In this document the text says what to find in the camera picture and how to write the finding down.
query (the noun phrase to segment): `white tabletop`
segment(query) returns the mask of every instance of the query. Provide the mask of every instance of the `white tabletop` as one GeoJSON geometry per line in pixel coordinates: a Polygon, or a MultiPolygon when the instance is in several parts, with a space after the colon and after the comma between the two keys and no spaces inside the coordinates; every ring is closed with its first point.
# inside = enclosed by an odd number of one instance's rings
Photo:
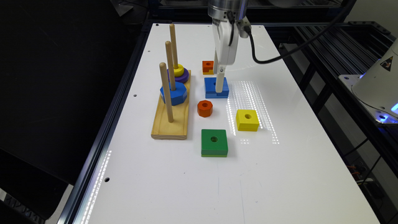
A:
{"type": "MultiPolygon", "coordinates": [[[[192,71],[188,138],[150,136],[167,62],[169,25],[153,26],[82,223],[379,223],[283,61],[258,65],[240,39],[227,67],[228,99],[202,118],[202,60],[211,25],[176,24],[178,62],[192,71]],[[236,129],[236,110],[257,110],[258,132],[236,129]],[[201,157],[201,130],[225,129],[226,158],[201,157]]],[[[260,60],[278,56],[253,26],[260,60]]]]}

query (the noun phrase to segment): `blue square block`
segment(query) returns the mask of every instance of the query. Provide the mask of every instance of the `blue square block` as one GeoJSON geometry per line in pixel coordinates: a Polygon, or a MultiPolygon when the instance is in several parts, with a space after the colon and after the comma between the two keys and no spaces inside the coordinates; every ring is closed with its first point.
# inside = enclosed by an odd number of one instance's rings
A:
{"type": "Polygon", "coordinates": [[[206,93],[205,98],[206,99],[228,98],[228,96],[218,96],[217,94],[214,93],[206,93]]]}
{"type": "Polygon", "coordinates": [[[216,80],[216,78],[205,78],[206,99],[228,98],[229,88],[226,78],[224,77],[223,91],[221,93],[216,92],[216,80]]]}

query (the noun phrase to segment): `purple ring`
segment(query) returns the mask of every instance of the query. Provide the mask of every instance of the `purple ring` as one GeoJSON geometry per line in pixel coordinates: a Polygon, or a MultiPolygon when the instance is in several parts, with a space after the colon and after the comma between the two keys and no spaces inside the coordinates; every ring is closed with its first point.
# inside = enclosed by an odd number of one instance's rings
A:
{"type": "Polygon", "coordinates": [[[174,80],[176,82],[180,82],[180,83],[186,83],[189,79],[189,72],[186,68],[184,68],[184,74],[182,74],[182,76],[180,77],[175,77],[174,80]]]}

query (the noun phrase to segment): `yellow square block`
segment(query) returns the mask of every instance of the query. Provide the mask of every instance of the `yellow square block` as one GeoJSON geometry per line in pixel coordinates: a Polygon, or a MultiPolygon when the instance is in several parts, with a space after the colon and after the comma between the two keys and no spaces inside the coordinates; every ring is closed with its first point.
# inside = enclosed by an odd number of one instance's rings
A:
{"type": "Polygon", "coordinates": [[[203,72],[204,75],[214,75],[213,70],[210,69],[209,72],[203,72]]]}
{"type": "Polygon", "coordinates": [[[255,110],[238,110],[236,112],[238,131],[257,131],[260,122],[255,110]]]}

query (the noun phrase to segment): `yellow ring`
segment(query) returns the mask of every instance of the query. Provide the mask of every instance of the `yellow ring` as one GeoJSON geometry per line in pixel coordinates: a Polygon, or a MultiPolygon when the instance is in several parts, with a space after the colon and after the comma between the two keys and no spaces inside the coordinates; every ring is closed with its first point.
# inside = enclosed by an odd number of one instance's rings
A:
{"type": "Polygon", "coordinates": [[[178,68],[176,69],[174,69],[174,76],[175,77],[180,77],[180,76],[182,76],[184,74],[184,67],[182,67],[182,65],[178,65],[178,68]]]}

